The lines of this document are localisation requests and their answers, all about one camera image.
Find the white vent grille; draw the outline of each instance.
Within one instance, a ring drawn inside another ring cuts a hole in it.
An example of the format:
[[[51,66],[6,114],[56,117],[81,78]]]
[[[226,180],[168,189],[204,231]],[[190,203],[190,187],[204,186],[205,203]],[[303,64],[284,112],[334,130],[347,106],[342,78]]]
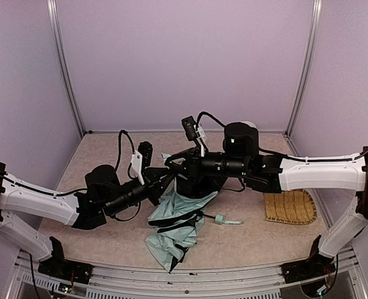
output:
[[[98,291],[94,289],[87,289],[87,299],[154,299],[155,297],[152,296],[129,296],[123,294],[116,294],[112,292],[104,292]],[[218,299],[281,299],[281,293],[279,290],[272,291],[272,292],[263,292],[263,293],[254,293],[249,295],[242,295],[238,296],[224,296],[218,297]]]
[[[52,287],[54,287],[54,290],[57,290],[58,288],[58,284],[55,282],[50,282],[48,278],[38,277],[38,275],[34,278],[35,278],[35,285],[37,286],[37,288],[44,288],[46,290],[51,290]],[[30,283],[31,285],[33,284],[33,279],[31,275],[28,273],[23,273],[22,281]]]

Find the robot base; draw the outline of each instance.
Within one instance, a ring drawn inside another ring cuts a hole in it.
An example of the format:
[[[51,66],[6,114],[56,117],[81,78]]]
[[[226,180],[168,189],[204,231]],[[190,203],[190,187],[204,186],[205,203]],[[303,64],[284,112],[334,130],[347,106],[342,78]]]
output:
[[[336,271],[333,259],[319,254],[318,244],[321,236],[315,239],[309,258],[297,262],[284,263],[281,267],[286,283],[300,282],[311,278],[321,277]]]
[[[40,262],[38,271],[51,277],[88,285],[93,266],[89,263],[66,260],[62,244],[53,237],[50,237],[50,240],[53,246],[52,257]]]

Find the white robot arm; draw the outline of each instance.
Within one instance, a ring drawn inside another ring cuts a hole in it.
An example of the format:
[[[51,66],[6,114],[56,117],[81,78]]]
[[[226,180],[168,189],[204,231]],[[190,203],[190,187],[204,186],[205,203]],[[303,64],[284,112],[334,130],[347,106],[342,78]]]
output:
[[[349,207],[328,231],[314,241],[309,258],[282,266],[288,283],[325,275],[326,270],[334,271],[333,258],[368,225],[368,147],[361,154],[348,156],[292,157],[261,149],[258,130],[253,124],[236,122],[224,125],[212,115],[210,117],[224,128],[224,152],[212,153],[206,148],[203,153],[197,142],[195,148],[169,157],[165,165],[187,178],[182,180],[181,190],[195,190],[193,186],[204,184],[209,178],[212,181],[239,178],[246,187],[264,193],[307,188],[354,190],[356,196]],[[182,120],[189,141],[199,139],[200,134],[196,130],[199,118],[197,122],[191,116]],[[178,160],[184,162],[178,164],[175,162]]]
[[[141,171],[141,179],[121,185],[115,169],[101,165],[85,176],[87,188],[63,193],[17,179],[6,173],[5,164],[0,163],[0,235],[38,260],[40,273],[65,280],[71,280],[74,273],[73,281],[88,283],[90,264],[66,260],[56,238],[40,234],[13,211],[90,230],[105,224],[105,216],[119,220],[117,213],[146,198],[158,204],[173,178],[167,168],[148,167]]]

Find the lavender wall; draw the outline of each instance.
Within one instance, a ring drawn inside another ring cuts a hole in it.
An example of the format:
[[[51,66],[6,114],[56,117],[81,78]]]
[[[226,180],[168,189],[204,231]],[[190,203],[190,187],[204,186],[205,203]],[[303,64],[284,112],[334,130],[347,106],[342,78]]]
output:
[[[79,142],[62,83],[46,1],[0,1],[0,161],[46,187]],[[0,298],[17,253],[0,237]]]
[[[348,154],[368,145],[368,1],[326,0],[294,142],[309,156]],[[333,219],[353,193],[320,192]],[[368,228],[354,241],[368,284]]]
[[[286,129],[312,0],[57,4],[87,129],[180,129],[201,110]]]

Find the metal frame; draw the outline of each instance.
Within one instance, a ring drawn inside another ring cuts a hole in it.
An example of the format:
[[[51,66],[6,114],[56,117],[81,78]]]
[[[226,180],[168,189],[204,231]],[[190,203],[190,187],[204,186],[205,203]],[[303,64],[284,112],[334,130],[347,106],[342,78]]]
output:
[[[354,251],[347,247],[339,255],[339,273],[349,272],[359,282],[355,289],[357,299],[363,295],[362,277]],[[70,282],[48,277],[35,271],[37,287],[51,290],[60,282]],[[319,278],[285,284],[279,263],[252,267],[216,270],[176,270],[166,273],[163,269],[116,267],[94,264],[93,275],[88,285],[75,283],[73,298],[268,298],[268,294],[280,294],[285,287],[308,283]],[[8,288],[7,299],[15,299],[22,283],[31,283],[29,256],[21,252],[16,260]]]
[[[69,106],[72,111],[77,132],[80,137],[83,138],[85,135],[85,127],[73,92],[72,82],[70,81],[70,75],[65,58],[64,45],[62,42],[62,34],[60,32],[57,3],[56,0],[47,0],[47,4],[52,33],[54,35],[55,46],[58,54],[59,66],[62,72]]]
[[[87,132],[87,133],[91,133],[91,134],[116,134],[119,131],[91,131],[91,132]],[[218,128],[218,129],[207,129],[207,133],[223,133],[224,129],[223,128]],[[283,134],[284,132],[282,131],[264,131],[264,130],[260,130],[258,131],[259,133],[262,134]],[[182,133],[182,129],[176,129],[176,130],[169,130],[169,129],[162,129],[162,130],[130,130],[130,134],[136,134],[136,133]]]
[[[291,138],[293,130],[298,119],[300,112],[301,103],[304,98],[304,91],[306,90],[306,85],[308,81],[309,71],[311,70],[311,63],[313,60],[316,38],[319,27],[319,19],[321,17],[322,10],[322,0],[314,0],[313,15],[311,17],[311,27],[309,28],[308,43],[306,48],[306,56],[304,58],[303,69],[301,71],[300,82],[297,88],[296,100],[291,111],[289,123],[286,129],[286,135]]]
[[[52,33],[54,35],[54,41],[55,41],[55,46],[57,49],[59,65],[60,65],[65,89],[66,89],[67,96],[68,96],[69,106],[72,111],[72,115],[75,121],[75,125],[77,128],[78,134],[80,135],[81,138],[83,138],[83,136],[86,133],[86,129],[85,129],[84,122],[80,114],[80,110],[78,108],[78,104],[77,104],[77,101],[76,101],[76,98],[73,92],[72,82],[71,82],[70,75],[68,72],[68,66],[67,66],[64,46],[62,42],[62,34],[60,31],[57,3],[56,3],[56,0],[47,0],[47,3],[48,3],[48,11],[49,11]],[[317,33],[318,33],[321,10],[322,10],[322,0],[314,0],[313,14],[311,17],[311,25],[309,28],[308,42],[307,42],[307,47],[306,47],[306,55],[304,58],[303,68],[301,71],[300,82],[299,82],[297,92],[296,92],[295,104],[293,105],[293,109],[291,111],[288,126],[285,131],[286,135],[289,138],[291,137],[293,133],[293,130],[296,125],[296,121],[298,119],[298,115],[300,112],[301,102],[303,101],[304,91],[306,89],[308,75],[311,69],[311,63],[312,63],[314,49],[316,45],[316,38],[317,38]],[[97,131],[94,133],[116,133],[116,132],[115,131],[106,131],[106,132]],[[262,133],[282,133],[282,132],[281,131],[279,132],[265,131]]]

